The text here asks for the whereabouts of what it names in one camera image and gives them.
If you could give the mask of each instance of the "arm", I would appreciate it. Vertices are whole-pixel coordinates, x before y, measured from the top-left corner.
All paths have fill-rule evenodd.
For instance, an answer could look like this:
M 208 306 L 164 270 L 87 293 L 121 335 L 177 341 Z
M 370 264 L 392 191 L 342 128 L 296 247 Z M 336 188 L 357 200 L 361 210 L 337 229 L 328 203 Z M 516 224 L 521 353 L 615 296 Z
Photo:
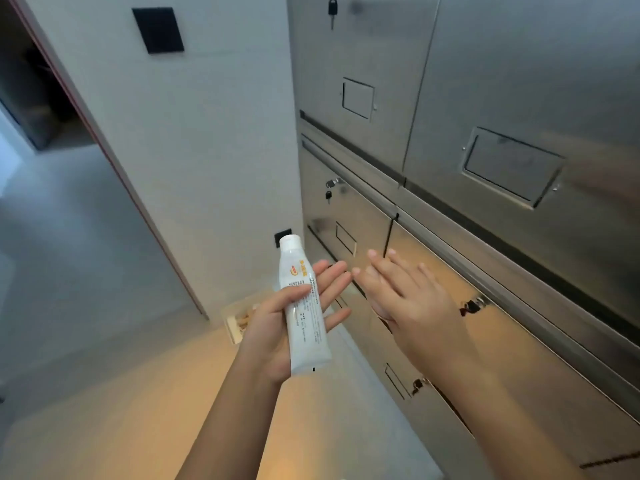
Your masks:
M 502 480 L 586 480 L 482 362 L 458 307 L 423 265 L 394 250 L 353 270 L 387 315 L 400 349 L 451 400 Z
M 314 265 L 322 309 L 351 282 L 346 264 Z M 249 480 L 258 475 L 280 387 L 291 376 L 283 309 L 311 286 L 287 287 L 263 302 L 244 333 L 236 358 L 176 480 Z M 350 309 L 324 319 L 327 331 Z

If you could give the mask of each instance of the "black switch plate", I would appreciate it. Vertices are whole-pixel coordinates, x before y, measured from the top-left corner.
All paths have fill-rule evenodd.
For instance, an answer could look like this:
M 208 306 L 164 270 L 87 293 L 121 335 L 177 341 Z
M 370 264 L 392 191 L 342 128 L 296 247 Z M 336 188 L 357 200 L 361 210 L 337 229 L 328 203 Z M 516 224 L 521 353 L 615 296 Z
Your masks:
M 149 54 L 184 52 L 173 8 L 132 8 Z
M 275 237 L 275 239 L 276 239 L 276 248 L 279 248 L 279 247 L 280 247 L 280 240 L 281 240 L 284 236 L 286 236 L 286 235 L 290 235 L 290 234 L 293 234 L 293 233 L 291 232 L 291 229 L 287 229 L 287 230 L 283 230 L 283 231 L 280 231 L 280 232 L 275 233 L 273 236 L 274 236 L 274 237 Z

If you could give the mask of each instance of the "tube cap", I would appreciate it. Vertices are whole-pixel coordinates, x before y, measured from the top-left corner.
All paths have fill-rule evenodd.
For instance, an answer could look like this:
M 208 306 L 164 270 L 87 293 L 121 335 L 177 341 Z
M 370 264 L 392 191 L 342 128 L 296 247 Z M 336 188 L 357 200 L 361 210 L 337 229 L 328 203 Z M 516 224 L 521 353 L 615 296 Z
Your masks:
M 280 250 L 290 251 L 293 249 L 302 249 L 302 239 L 297 234 L 289 234 L 280 240 Z

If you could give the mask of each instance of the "left hand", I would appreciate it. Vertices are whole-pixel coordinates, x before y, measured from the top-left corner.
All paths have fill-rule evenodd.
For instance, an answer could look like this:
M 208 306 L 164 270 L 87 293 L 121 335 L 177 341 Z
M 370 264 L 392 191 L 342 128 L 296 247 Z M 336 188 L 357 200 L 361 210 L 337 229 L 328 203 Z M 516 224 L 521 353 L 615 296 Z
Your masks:
M 320 305 L 324 312 L 351 282 L 347 264 L 338 261 L 329 266 L 326 260 L 313 265 L 316 273 Z M 264 300 L 253 313 L 244 332 L 238 356 L 260 368 L 260 373 L 276 384 L 291 377 L 289 337 L 284 309 L 311 291 L 310 285 L 288 286 Z M 327 331 L 343 322 L 351 314 L 350 308 L 341 308 L 324 319 Z

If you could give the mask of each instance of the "hand cream tube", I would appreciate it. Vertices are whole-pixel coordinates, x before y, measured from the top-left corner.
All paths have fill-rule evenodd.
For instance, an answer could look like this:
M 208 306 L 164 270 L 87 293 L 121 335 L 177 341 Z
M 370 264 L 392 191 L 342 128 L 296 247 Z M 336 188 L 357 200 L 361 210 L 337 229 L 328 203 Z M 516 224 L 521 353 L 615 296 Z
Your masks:
M 300 236 L 292 234 L 280 240 L 280 288 L 296 285 L 311 285 L 311 291 L 286 309 L 292 375 L 315 371 L 331 362 L 316 274 Z

